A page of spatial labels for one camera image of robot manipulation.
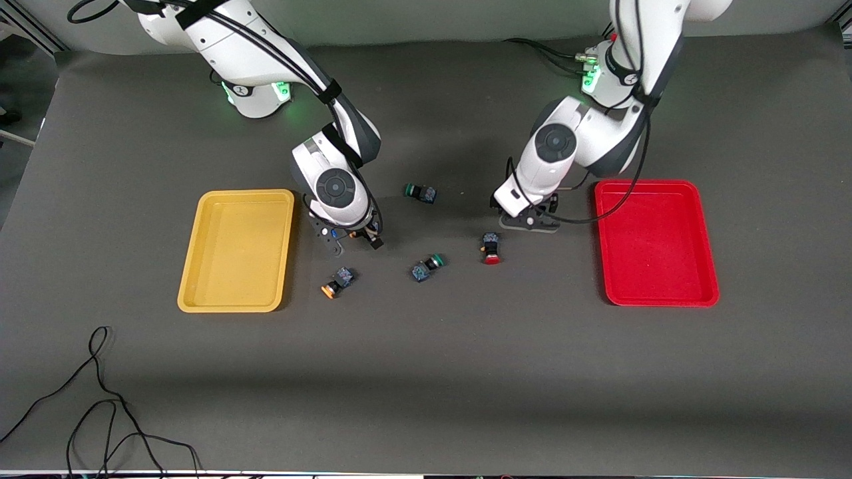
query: white wall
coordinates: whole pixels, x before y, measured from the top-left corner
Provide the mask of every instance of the white wall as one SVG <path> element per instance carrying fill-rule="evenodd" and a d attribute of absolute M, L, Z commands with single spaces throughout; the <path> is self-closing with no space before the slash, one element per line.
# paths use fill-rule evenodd
<path fill-rule="evenodd" d="M 110 0 L 90 6 L 92 11 Z M 19 0 L 74 49 L 120 55 L 179 51 L 150 39 L 120 7 L 85 25 L 66 22 L 77 0 Z M 688 35 L 794 32 L 819 25 L 843 0 L 734 0 L 721 18 L 688 24 Z M 600 33 L 607 0 L 255 0 L 285 35 L 318 44 L 566 38 Z"/>

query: small object with orange cap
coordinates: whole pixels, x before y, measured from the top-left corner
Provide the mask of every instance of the small object with orange cap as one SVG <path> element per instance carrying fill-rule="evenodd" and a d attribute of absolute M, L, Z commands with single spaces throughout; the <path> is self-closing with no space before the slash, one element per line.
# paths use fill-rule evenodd
<path fill-rule="evenodd" d="M 429 203 L 430 205 L 435 202 L 435 197 L 438 196 L 438 192 L 436 192 L 434 188 L 425 186 L 419 187 L 414 183 L 406 184 L 406 189 L 403 194 L 409 198 L 414 198 L 417 201 Z"/>
<path fill-rule="evenodd" d="M 340 268 L 334 274 L 334 280 L 329 284 L 322 286 L 320 290 L 329 298 L 334 299 L 340 291 L 348 288 L 349 285 L 352 284 L 355 276 L 352 274 L 352 271 L 349 271 L 347 268 Z"/>
<path fill-rule="evenodd" d="M 485 258 L 483 258 L 485 264 L 500 263 L 500 256 L 497 253 L 499 242 L 500 238 L 498 238 L 496 233 L 485 233 L 482 235 L 482 247 L 480 251 L 485 253 Z"/>
<path fill-rule="evenodd" d="M 429 278 L 432 271 L 444 266 L 444 258 L 439 255 L 432 255 L 426 258 L 425 261 L 415 264 L 412 267 L 412 276 L 418 283 L 422 283 Z"/>

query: plastic tray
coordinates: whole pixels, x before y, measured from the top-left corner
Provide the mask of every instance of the plastic tray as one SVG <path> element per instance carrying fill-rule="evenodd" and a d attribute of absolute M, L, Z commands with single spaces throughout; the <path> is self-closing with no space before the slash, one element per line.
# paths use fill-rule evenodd
<path fill-rule="evenodd" d="M 284 291 L 293 193 L 211 191 L 201 197 L 177 305 L 187 313 L 267 313 Z"/>
<path fill-rule="evenodd" d="M 600 215 L 630 180 L 595 186 Z M 643 180 L 619 211 L 598 222 L 604 286 L 619 306 L 707 308 L 719 288 L 698 188 L 690 182 Z"/>

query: dark floor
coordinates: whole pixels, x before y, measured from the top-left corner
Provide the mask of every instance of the dark floor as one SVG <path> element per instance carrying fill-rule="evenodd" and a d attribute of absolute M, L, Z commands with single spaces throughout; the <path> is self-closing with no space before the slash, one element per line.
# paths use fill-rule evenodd
<path fill-rule="evenodd" d="M 53 58 L 20 37 L 0 42 L 0 105 L 16 109 L 23 119 L 4 130 L 36 139 L 56 84 Z M 0 229 L 9 213 L 14 192 L 30 158 L 29 147 L 3 140 L 0 147 Z"/>

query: red tray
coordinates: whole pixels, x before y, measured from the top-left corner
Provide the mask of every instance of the red tray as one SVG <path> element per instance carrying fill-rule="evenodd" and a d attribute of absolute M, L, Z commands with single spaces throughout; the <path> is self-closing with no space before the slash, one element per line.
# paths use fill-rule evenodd
<path fill-rule="evenodd" d="M 615 206 L 630 180 L 595 186 L 597 214 Z M 611 216 L 598 222 L 607 296 L 618 306 L 709 308 L 719 286 L 698 188 L 641 180 Z"/>

